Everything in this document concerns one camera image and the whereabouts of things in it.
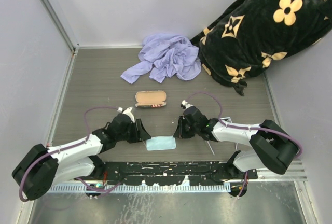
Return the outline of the light blue cleaning cloth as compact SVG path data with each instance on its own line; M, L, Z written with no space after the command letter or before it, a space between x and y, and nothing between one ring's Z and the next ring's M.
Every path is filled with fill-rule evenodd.
M173 136L155 136L146 141L147 151L173 150L176 148L176 139Z

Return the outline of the printed glasses case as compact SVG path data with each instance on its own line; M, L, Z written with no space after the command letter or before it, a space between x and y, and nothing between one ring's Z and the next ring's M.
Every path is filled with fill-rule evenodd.
M166 106L167 95L164 91L140 91L135 95L136 108L158 108Z

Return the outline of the white frame sunglasses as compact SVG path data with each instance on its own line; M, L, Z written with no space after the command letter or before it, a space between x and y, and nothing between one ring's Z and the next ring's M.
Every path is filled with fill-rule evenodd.
M223 117L223 118L222 118L222 121L224 121L224 122L226 122L226 123L232 123L232 120L231 120L230 117ZM209 142L209 141L205 141L205 142L207 143L207 145L208 145L208 147L209 147L209 149L210 149L212 155L215 155L215 152L214 152L214 150L213 150L213 148L212 148L210 142ZM237 150L238 150L238 143L235 143L234 147L235 147L235 151L237 151Z

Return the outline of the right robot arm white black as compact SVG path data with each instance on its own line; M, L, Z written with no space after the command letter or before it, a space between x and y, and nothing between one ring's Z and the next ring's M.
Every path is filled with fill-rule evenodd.
M272 120L254 125L235 124L223 119L209 119L195 106L187 105L173 136L190 139L195 135L205 141L233 142L251 147L249 151L237 150L227 161L226 172L233 179L261 168L283 175L300 153L299 145Z

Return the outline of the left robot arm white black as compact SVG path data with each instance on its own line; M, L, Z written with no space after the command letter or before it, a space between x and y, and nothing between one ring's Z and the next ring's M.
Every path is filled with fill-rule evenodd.
M120 113L106 126L79 140L49 148L37 144L12 172L19 185L19 198L22 202L36 200L53 185L77 177L99 180L104 174L99 154L114 148L120 141L132 144L150 138L141 119Z

